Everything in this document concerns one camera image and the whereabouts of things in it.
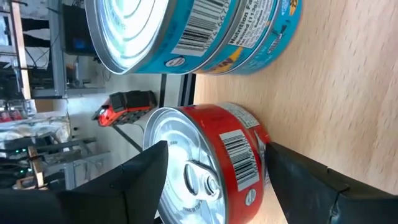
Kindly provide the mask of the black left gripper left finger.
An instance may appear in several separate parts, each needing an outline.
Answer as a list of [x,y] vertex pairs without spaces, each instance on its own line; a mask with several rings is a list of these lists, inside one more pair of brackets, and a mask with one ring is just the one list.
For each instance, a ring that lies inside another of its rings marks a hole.
[[0,190],[0,224],[153,224],[168,155],[159,141],[73,190]]

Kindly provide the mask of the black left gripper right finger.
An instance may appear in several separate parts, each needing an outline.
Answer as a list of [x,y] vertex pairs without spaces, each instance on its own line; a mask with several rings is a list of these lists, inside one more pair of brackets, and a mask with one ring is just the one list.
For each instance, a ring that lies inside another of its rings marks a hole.
[[288,224],[398,224],[398,195],[276,142],[266,145],[266,166]]

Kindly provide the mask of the red tuna can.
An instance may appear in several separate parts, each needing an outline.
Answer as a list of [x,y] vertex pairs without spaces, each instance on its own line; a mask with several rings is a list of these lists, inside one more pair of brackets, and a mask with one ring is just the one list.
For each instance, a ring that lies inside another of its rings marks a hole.
[[234,103],[154,111],[143,146],[168,144],[159,202],[163,224],[247,224],[259,211],[266,184],[264,126]]

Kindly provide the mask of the wooden shelf board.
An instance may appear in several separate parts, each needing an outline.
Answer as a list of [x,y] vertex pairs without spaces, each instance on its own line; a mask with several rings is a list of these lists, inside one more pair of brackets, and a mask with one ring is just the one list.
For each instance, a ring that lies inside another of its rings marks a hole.
[[252,75],[198,75],[194,102],[237,103],[271,139],[398,194],[398,0],[303,0],[289,46]]

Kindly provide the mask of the grey metal rack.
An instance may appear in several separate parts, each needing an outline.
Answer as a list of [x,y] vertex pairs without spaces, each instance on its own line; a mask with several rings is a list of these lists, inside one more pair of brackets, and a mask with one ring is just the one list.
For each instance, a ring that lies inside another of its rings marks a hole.
[[93,152],[88,145],[96,138],[74,139],[46,146],[28,148],[30,167],[36,189],[46,189],[59,180],[67,190],[92,179],[91,170],[100,171],[110,152]]

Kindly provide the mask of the silver foil sheet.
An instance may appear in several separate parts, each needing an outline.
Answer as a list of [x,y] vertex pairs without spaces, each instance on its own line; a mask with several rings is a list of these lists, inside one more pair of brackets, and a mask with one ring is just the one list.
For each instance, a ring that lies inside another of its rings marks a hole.
[[48,133],[54,133],[59,140],[66,141],[71,133],[68,115],[51,111],[37,113],[23,120],[0,123],[0,142]]

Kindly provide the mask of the red black equipment case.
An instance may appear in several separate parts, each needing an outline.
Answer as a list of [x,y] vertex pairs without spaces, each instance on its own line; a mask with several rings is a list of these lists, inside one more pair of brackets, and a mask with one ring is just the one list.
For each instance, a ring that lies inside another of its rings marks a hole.
[[132,124],[156,107],[153,91],[119,91],[110,94],[91,119],[102,127]]

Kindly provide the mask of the grey metal shelving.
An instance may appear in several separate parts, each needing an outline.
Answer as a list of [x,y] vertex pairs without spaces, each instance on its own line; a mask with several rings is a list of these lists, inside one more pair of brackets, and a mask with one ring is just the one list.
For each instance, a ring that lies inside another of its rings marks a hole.
[[49,9],[50,40],[52,42],[50,56],[52,59],[53,88],[32,89],[31,95],[33,99],[68,98],[72,96],[92,95],[105,92],[103,87],[85,87],[83,82],[80,82],[77,87],[68,86],[67,66],[61,44],[63,34],[61,4],[62,0],[47,1]]

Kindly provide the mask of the black computer box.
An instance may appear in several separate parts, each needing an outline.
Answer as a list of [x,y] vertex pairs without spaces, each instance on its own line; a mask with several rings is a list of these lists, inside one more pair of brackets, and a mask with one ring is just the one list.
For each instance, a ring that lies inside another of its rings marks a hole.
[[62,49],[66,54],[96,56],[83,8],[62,4],[61,25]]

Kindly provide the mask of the black metal shelf frame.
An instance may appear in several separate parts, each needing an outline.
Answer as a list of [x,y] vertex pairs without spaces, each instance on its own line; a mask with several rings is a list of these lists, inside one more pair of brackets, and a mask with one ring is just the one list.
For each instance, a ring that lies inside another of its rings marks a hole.
[[180,94],[178,98],[179,106],[188,106],[193,104],[195,95],[196,75],[194,73],[186,74],[182,77],[180,85]]

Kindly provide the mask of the wooden post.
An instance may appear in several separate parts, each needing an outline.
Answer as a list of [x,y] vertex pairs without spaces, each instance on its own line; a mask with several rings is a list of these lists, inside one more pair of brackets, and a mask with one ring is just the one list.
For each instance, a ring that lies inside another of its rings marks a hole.
[[28,73],[28,66],[25,55],[25,44],[24,44],[24,36],[22,30],[22,20],[20,12],[21,4],[22,2],[18,0],[9,0],[11,20],[12,20],[14,38],[16,43],[18,66],[20,68],[20,74],[22,80],[21,90],[23,92],[24,98],[30,100],[32,97],[30,92],[29,73]]

